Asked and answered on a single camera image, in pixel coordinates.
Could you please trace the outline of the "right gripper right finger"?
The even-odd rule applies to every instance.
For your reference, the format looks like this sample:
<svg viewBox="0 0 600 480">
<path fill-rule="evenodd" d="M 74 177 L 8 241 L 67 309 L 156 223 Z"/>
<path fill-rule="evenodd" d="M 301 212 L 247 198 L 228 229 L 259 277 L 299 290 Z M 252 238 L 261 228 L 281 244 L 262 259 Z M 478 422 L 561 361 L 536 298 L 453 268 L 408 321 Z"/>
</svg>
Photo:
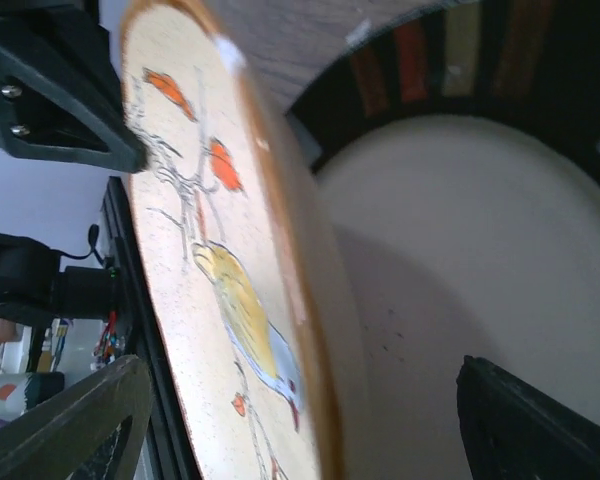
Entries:
<svg viewBox="0 0 600 480">
<path fill-rule="evenodd" d="M 600 479 L 600 426 L 485 358 L 456 383 L 474 479 Z"/>
</svg>

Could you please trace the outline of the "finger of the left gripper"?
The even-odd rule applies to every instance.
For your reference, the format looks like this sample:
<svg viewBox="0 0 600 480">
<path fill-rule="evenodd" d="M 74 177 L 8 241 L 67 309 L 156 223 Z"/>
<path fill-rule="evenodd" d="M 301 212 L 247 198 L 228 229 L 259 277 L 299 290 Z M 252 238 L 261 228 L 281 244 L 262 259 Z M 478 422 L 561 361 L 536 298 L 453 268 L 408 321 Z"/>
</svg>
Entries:
<svg viewBox="0 0 600 480">
<path fill-rule="evenodd" d="M 147 167 L 98 10 L 0 9 L 0 148 L 126 173 Z"/>
</svg>

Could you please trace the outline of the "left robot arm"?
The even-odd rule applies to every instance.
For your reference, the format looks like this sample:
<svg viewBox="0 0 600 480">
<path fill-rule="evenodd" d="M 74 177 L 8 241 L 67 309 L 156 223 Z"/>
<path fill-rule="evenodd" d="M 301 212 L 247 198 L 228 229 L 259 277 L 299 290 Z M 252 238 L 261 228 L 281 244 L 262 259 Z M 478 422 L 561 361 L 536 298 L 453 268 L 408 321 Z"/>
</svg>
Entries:
<svg viewBox="0 0 600 480">
<path fill-rule="evenodd" d="M 0 148 L 123 173 L 146 168 L 146 149 L 123 119 L 97 2 L 0 1 Z M 0 234 L 0 318 L 42 331 L 57 318 L 108 317 L 112 276 L 62 267 L 62 258 L 31 238 Z"/>
</svg>

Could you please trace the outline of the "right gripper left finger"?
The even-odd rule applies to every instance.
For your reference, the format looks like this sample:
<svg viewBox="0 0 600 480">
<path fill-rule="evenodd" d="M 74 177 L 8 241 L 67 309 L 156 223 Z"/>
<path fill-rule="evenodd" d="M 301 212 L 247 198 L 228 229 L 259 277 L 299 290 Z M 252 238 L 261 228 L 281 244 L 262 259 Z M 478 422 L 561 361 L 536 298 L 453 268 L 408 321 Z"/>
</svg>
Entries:
<svg viewBox="0 0 600 480">
<path fill-rule="evenodd" d="M 0 479 L 66 479 L 114 432 L 105 477 L 131 479 L 151 409 L 146 363 L 123 356 L 0 428 Z"/>
</svg>

